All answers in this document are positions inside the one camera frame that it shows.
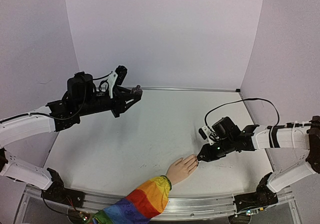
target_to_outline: metal frame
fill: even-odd
[[[215,89],[197,89],[197,88],[144,88],[144,90],[171,90],[171,91],[206,91],[206,92],[234,92],[231,90],[215,90]],[[255,119],[247,106],[244,103],[252,121]],[[272,169],[275,171],[274,162],[268,150],[265,150]],[[16,217],[15,224],[21,224],[28,206],[30,198],[41,200],[41,190],[33,186],[27,185],[23,193]],[[99,194],[94,192],[85,192],[83,208],[80,211],[95,213],[105,207],[111,206],[120,200],[121,196],[112,196]],[[301,224],[301,218],[297,208],[297,204],[292,193],[291,187],[286,187],[278,193],[278,205],[288,203],[290,206],[292,219],[294,224]],[[153,218],[155,221],[194,221],[208,220],[221,217],[232,216],[236,213],[236,207],[233,203],[234,195],[207,196],[207,197],[190,197],[190,198],[169,198],[169,203],[165,211],[159,216]],[[53,203],[48,201],[52,206],[60,206],[69,208],[66,205]]]

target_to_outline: white cable tie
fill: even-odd
[[[269,137],[270,137],[270,140],[271,140],[271,144],[272,144],[272,147],[274,148],[275,145],[274,145],[274,139],[272,138],[272,131],[274,130],[274,126],[272,126],[270,132],[269,132]]]
[[[291,140],[292,140],[293,148],[296,148],[294,130],[295,130],[295,127],[296,127],[297,123],[298,123],[298,121],[294,122],[293,127],[292,127],[292,131],[291,131]]]
[[[238,210],[237,210],[237,206],[236,206],[236,204],[235,204],[235,196],[232,194],[232,199],[233,199],[233,206],[234,206],[234,209],[235,209],[235,214],[237,214],[238,213]]]

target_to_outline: white wall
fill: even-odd
[[[240,88],[262,0],[66,0],[80,70],[125,85]]]
[[[60,99],[79,70],[65,0],[0,0],[0,118]],[[6,149],[43,165],[56,134]],[[0,177],[0,222],[12,224],[25,184]]]
[[[252,56],[241,92],[278,108],[281,123],[320,115],[320,0],[263,0]],[[258,123],[276,122],[271,106],[248,104]],[[292,150],[273,150],[276,165],[295,162]],[[305,224],[320,219],[320,176],[292,185]]]

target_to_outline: colorful striped sleeve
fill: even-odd
[[[171,190],[166,176],[152,178],[111,207],[92,215],[94,224],[146,224],[164,211]]]

